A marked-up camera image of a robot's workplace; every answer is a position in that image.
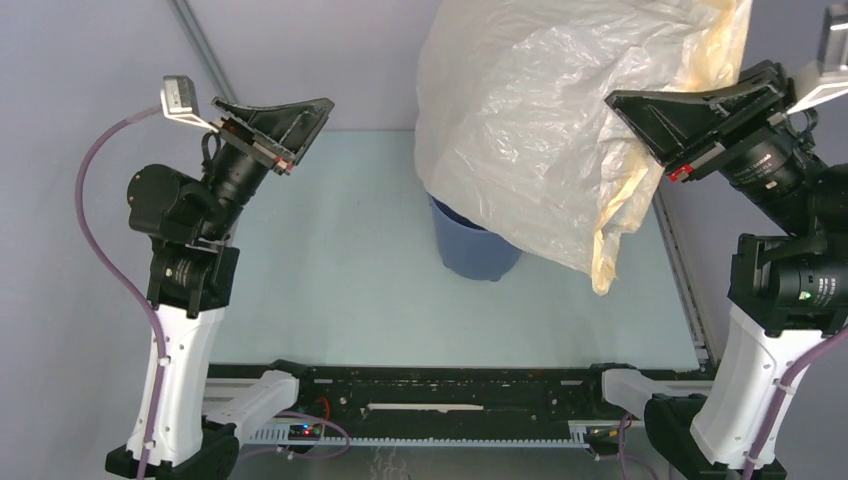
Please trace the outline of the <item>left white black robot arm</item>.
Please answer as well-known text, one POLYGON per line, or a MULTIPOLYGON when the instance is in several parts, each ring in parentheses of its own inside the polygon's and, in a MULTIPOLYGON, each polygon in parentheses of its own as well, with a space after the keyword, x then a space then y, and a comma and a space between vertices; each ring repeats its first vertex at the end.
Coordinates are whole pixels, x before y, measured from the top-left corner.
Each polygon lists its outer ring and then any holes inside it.
POLYGON ((269 370, 231 400, 203 411, 215 336, 230 303, 240 252, 235 224, 265 178, 289 174, 324 128, 333 102, 317 98, 270 107, 214 100, 221 117, 205 126, 200 178, 151 164, 130 179, 129 225, 151 242, 141 303, 151 353, 140 411, 107 472, 135 479, 224 479, 245 440, 278 413, 304 416, 315 388, 269 370))

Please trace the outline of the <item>translucent white yellow trash bag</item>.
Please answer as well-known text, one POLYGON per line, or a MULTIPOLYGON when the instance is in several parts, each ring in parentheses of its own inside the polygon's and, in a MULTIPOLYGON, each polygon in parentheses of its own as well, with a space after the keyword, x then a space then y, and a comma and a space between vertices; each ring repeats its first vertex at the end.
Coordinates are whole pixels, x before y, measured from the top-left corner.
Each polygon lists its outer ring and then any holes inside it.
POLYGON ((426 191, 520 250, 616 279, 661 169, 615 90, 740 75, 748 1, 445 1, 421 49, 414 161, 426 191))

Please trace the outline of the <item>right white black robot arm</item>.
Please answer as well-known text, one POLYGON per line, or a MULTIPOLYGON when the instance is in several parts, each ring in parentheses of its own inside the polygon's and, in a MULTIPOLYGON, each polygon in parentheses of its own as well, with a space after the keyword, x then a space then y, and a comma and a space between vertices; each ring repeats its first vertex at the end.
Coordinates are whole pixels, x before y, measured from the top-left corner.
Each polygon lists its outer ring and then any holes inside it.
POLYGON ((676 395, 631 368, 581 392, 585 411, 641 418, 687 479, 782 479, 776 437, 808 367, 847 338, 847 168, 814 152, 816 107, 847 91, 845 66, 795 75, 776 62, 702 92, 615 90, 607 105, 673 181, 711 173, 758 207, 777 236, 743 234, 731 261, 730 325, 708 394, 676 395))

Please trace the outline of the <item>blue plastic trash bin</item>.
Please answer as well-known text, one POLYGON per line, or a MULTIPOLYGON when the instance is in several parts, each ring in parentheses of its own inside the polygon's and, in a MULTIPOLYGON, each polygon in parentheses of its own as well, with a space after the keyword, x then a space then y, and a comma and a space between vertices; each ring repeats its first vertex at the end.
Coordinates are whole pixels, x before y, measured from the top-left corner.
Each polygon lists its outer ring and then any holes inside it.
POLYGON ((500 235, 459 215, 429 196, 437 250, 443 265, 475 281, 499 281, 510 272, 522 251, 500 235))

